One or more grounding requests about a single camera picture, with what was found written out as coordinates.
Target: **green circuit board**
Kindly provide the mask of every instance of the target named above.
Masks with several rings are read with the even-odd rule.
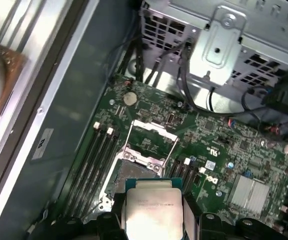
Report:
[[[170,173],[176,160],[190,159],[199,176],[190,191],[203,212],[219,214],[231,223],[252,217],[268,226],[278,218],[288,188],[284,146],[269,144],[260,137],[241,137],[228,126],[227,118],[196,113],[180,99],[121,75],[106,89],[87,134],[96,122],[112,127],[119,133],[114,147],[119,151],[126,144],[133,120],[156,123],[178,137],[165,174]],[[239,122],[235,129],[244,136],[257,134]],[[135,127],[127,144],[143,156],[166,159],[174,143],[154,131]],[[76,159],[71,179],[77,177],[80,160]],[[71,180],[66,181],[64,189],[71,184]]]

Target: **ventilation holes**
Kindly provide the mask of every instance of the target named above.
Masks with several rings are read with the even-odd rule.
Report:
[[[241,79],[242,82],[251,86],[265,86],[271,78],[280,78],[286,74],[284,70],[277,69],[280,65],[278,62],[267,61],[258,54],[252,55],[244,63],[255,68],[253,72]]]
[[[144,17],[144,20],[145,26],[142,34],[143,39],[146,40],[149,45],[167,51],[176,47],[178,43],[181,42],[179,39],[183,36],[185,25],[166,17]],[[166,42],[166,35],[174,35],[174,37],[171,37],[173,42]],[[180,53],[181,51],[175,52],[176,55],[180,55]]]
[[[240,72],[238,72],[238,71],[233,71],[233,73],[232,73],[232,78],[236,78],[236,77],[238,77],[239,75],[241,75],[241,73]]]

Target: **ram slot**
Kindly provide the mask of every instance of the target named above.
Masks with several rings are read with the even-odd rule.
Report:
[[[183,184],[183,192],[189,192],[192,190],[192,186],[194,184],[195,179],[198,177],[198,173],[195,171],[194,167],[192,166],[187,166],[189,169],[189,172],[186,176],[186,180]]]
[[[74,208],[77,204],[79,195],[83,192],[83,185],[85,184],[85,181],[87,180],[87,175],[90,172],[93,163],[90,161],[90,156],[94,155],[94,152],[96,152],[100,145],[103,143],[103,141],[106,139],[107,134],[104,129],[101,129],[97,135],[94,141],[91,141],[89,144],[89,147],[87,151],[85,152],[84,158],[83,158],[83,165],[80,168],[80,171],[78,174],[76,174],[76,183],[73,185],[73,188],[71,188],[70,194],[69,194],[69,204],[67,209],[67,215],[72,216]]]
[[[190,168],[188,165],[183,165],[182,167],[182,172],[180,174],[180,177],[182,178],[183,181],[183,190],[185,189],[185,186],[189,180],[189,175],[190,175]]]
[[[175,174],[175,172],[179,166],[180,166],[180,161],[175,160],[175,162],[172,165],[172,168],[170,169],[169,175],[168,175],[170,178],[174,177],[174,174]]]
[[[84,185],[80,190],[80,194],[78,194],[77,196],[76,204],[74,206],[75,207],[74,217],[78,217],[81,212],[81,208],[83,206],[83,200],[85,199],[85,196],[89,191],[94,178],[96,177],[96,174],[100,167],[101,159],[107,150],[110,139],[111,139],[110,135],[106,134],[100,146],[88,157],[87,161],[92,163],[92,165],[87,174],[84,176],[85,177],[85,180],[83,181]]]
[[[118,136],[114,135],[110,139],[109,144],[107,145],[107,148],[106,148],[107,151],[105,151],[104,156],[102,157],[102,159],[98,160],[98,162],[100,162],[100,167],[99,167],[98,173],[96,174],[95,181],[93,181],[92,186],[89,188],[90,191],[82,200],[82,202],[83,203],[86,202],[86,204],[82,211],[81,217],[84,217],[85,215],[88,214],[90,208],[92,207],[94,198],[99,197],[98,195],[96,195],[96,193],[102,188],[101,184],[104,183],[108,170],[111,167],[112,160],[114,160],[114,153],[115,153],[115,147],[116,147],[117,141],[118,141]]]
[[[174,178],[181,178],[183,172],[183,162],[180,162],[178,167],[176,168],[174,172]]]

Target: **chipset heatsink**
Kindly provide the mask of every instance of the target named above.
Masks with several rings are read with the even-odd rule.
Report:
[[[270,187],[238,175],[228,197],[228,202],[249,212],[260,214],[268,197]]]

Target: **white label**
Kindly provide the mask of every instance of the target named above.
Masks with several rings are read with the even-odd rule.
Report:
[[[46,128],[40,138],[32,160],[40,159],[43,157],[45,149],[50,141],[54,128]]]
[[[215,162],[207,160],[205,164],[205,168],[213,171],[215,169],[215,165],[216,165]]]
[[[214,149],[213,147],[212,148],[207,147],[206,149],[209,151],[209,154],[211,154],[214,157],[217,157],[218,155],[221,154],[218,149]]]
[[[209,182],[211,182],[213,184],[218,184],[219,180],[216,177],[212,177],[212,176],[209,176],[207,174],[205,174],[205,175],[206,175],[206,180],[207,181],[209,181]]]

